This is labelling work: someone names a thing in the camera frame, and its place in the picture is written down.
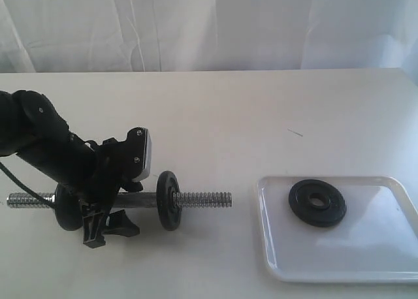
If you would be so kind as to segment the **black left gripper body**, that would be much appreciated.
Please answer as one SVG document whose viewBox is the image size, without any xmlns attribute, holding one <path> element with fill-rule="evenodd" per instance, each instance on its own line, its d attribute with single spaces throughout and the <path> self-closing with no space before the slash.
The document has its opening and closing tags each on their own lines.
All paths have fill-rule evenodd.
<svg viewBox="0 0 418 299">
<path fill-rule="evenodd" d="M 77 197 L 82 209 L 108 212 L 121 189 L 128 193 L 143 190 L 143 136 L 127 136 L 124 141 L 109 138 L 101 145 L 92 140 L 81 141 L 77 151 Z"/>
</svg>

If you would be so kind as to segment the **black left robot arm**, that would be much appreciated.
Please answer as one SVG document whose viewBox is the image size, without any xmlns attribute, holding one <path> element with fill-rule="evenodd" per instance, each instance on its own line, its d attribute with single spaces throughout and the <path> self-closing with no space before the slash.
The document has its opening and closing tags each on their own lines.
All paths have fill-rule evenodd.
<svg viewBox="0 0 418 299">
<path fill-rule="evenodd" d="M 61 228 L 82 229 L 90 248 L 105 245 L 105 235 L 132 237 L 140 229 L 121 210 L 112 212 L 120 189 L 137 192 L 150 174 L 149 132 L 135 127 L 124 141 L 82 140 L 69 129 L 48 98 L 35 91 L 1 92 L 1 156 L 17 155 L 57 182 L 47 201 Z"/>
</svg>

